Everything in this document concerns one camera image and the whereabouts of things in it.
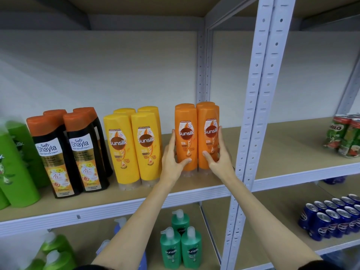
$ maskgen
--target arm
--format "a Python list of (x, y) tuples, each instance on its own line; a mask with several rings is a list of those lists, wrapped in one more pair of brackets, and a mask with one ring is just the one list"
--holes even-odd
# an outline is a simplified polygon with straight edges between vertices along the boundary
[(236, 177), (221, 127), (218, 131), (220, 159), (217, 163), (204, 151), (211, 170), (222, 180), (239, 203), (251, 227), (277, 270), (295, 270), (310, 261), (321, 260), (303, 241), (284, 226)]
[(176, 163), (174, 146), (175, 131), (172, 130), (169, 145), (165, 147), (162, 157), (163, 169), (159, 183), (154, 186), (125, 226), (94, 259), (93, 264), (114, 270), (137, 270), (162, 204), (180, 177), (183, 167), (191, 162), (191, 159), (186, 159)]

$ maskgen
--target person's left hand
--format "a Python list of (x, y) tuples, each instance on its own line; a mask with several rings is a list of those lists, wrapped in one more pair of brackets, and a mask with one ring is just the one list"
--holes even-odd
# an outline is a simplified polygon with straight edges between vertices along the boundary
[(177, 163), (174, 158), (175, 147), (175, 130), (172, 130), (171, 139), (169, 145), (165, 147), (164, 155), (162, 156), (162, 172), (160, 175), (160, 181), (167, 181), (172, 186), (181, 175), (182, 169), (191, 162), (191, 158), (184, 159), (181, 163)]

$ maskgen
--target green can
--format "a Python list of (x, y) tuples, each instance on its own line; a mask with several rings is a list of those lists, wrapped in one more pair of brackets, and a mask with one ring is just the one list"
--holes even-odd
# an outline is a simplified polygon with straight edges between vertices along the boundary
[(326, 134), (326, 139), (323, 143), (324, 147), (338, 149), (350, 123), (351, 116), (336, 114)]
[(360, 155), (360, 119), (351, 121), (344, 138), (341, 141), (338, 153), (347, 158)]

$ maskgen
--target white label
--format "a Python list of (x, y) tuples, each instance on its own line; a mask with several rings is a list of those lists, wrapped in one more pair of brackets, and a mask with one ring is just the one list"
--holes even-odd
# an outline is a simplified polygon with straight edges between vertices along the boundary
[(81, 137), (70, 138), (69, 141), (70, 141), (71, 149), (75, 152), (90, 150), (94, 148), (89, 133)]
[(58, 138), (50, 140), (48, 142), (35, 144), (40, 156), (51, 156), (62, 153), (62, 149)]

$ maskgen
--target yellow sunsilk bottle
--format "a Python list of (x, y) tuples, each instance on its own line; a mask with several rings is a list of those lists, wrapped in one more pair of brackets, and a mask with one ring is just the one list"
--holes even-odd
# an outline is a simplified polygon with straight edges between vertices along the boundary
[(127, 114), (128, 116), (131, 116), (134, 113), (136, 113), (136, 110), (133, 108), (120, 108), (114, 111), (114, 114)]
[(162, 155), (162, 141), (161, 141), (161, 124), (160, 124), (160, 115), (159, 115), (159, 109), (156, 106), (144, 106), (139, 109), (137, 109), (137, 112), (153, 112), (155, 114), (156, 118), (156, 124), (158, 128), (158, 135), (159, 135), (159, 142), (160, 142), (160, 152)]
[(159, 181), (161, 155), (159, 131), (153, 112), (131, 115), (137, 163), (143, 185), (153, 186)]
[(130, 116), (126, 113), (104, 117), (111, 159), (120, 189), (127, 191), (141, 185)]

